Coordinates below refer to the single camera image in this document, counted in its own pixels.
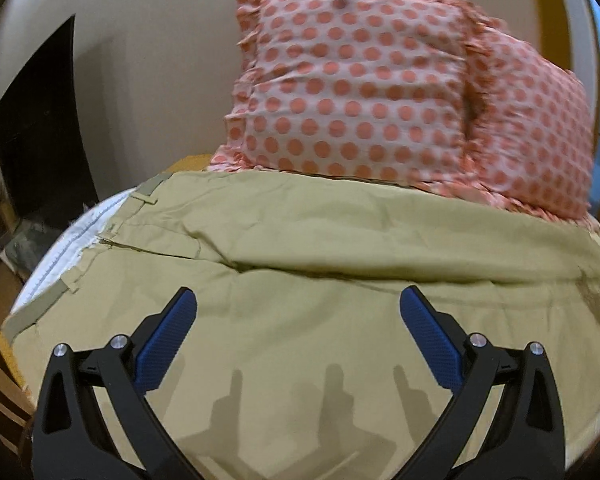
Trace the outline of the polka dot pillow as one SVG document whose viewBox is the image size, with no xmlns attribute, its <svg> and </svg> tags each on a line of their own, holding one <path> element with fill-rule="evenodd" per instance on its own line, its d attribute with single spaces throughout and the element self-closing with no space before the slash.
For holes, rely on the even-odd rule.
<svg viewBox="0 0 600 480">
<path fill-rule="evenodd" d="M 474 116 L 460 174 L 434 192 L 585 224 L 594 136 L 582 82 L 499 21 L 471 15 L 468 22 L 466 90 Z"/>
<path fill-rule="evenodd" d="M 236 3 L 242 72 L 213 169 L 460 181 L 464 0 Z"/>
</svg>

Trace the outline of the khaki beige pants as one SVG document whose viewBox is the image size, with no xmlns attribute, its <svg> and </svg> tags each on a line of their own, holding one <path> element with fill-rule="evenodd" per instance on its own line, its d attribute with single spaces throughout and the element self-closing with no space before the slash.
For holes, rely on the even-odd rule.
<svg viewBox="0 0 600 480">
<path fill-rule="evenodd" d="M 546 349 L 567 457 L 600 436 L 600 231 L 300 174 L 178 172 L 3 330 L 40 390 L 53 346 L 101 347 L 181 287 L 198 316 L 148 396 L 210 479 L 387 479 L 442 413 L 399 314 L 418 286 L 468 332 Z"/>
</svg>

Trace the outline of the polka dot pillow front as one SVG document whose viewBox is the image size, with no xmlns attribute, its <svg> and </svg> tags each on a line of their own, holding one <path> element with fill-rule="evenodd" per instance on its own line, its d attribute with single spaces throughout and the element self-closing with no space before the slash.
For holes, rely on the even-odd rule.
<svg viewBox="0 0 600 480">
<path fill-rule="evenodd" d="M 213 169 L 460 181 L 464 0 L 236 3 L 242 72 Z"/>
</svg>

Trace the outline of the yellow patterned bedsheet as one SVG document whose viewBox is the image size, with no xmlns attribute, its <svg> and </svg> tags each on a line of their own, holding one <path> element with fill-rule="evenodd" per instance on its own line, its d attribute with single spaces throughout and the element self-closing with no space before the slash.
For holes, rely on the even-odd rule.
<svg viewBox="0 0 600 480">
<path fill-rule="evenodd" d="M 173 174 L 179 171 L 202 171 L 210 164 L 211 157 L 212 155 L 210 154 L 188 155 L 174 162 L 166 172 Z M 49 289 L 60 278 L 61 274 L 64 274 L 79 261 L 84 249 L 98 241 L 99 233 L 102 232 L 108 220 L 133 191 L 134 188 L 128 188 L 125 191 L 106 198 L 106 200 L 84 212 L 79 219 L 76 219 L 68 229 L 60 234 L 60 237 L 53 242 L 50 249 L 43 252 L 42 260 L 36 266 L 26 284 L 23 285 L 23 289 L 18 294 L 7 318 L 10 318 L 34 298 L 40 296 L 46 289 Z M 27 393 L 27 396 L 32 396 L 3 332 L 4 330 L 1 328 L 1 354 L 6 360 L 7 367 L 12 376 L 15 377 L 15 382 Z"/>
</svg>

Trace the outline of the polka dot pillow rear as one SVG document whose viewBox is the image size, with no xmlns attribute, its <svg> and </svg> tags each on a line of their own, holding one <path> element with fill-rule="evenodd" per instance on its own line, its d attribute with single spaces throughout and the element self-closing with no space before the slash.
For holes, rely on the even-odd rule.
<svg viewBox="0 0 600 480">
<path fill-rule="evenodd" d="M 466 90 L 474 116 L 460 174 L 434 192 L 585 224 L 594 136 L 582 82 L 499 21 L 471 15 L 468 22 Z"/>
</svg>

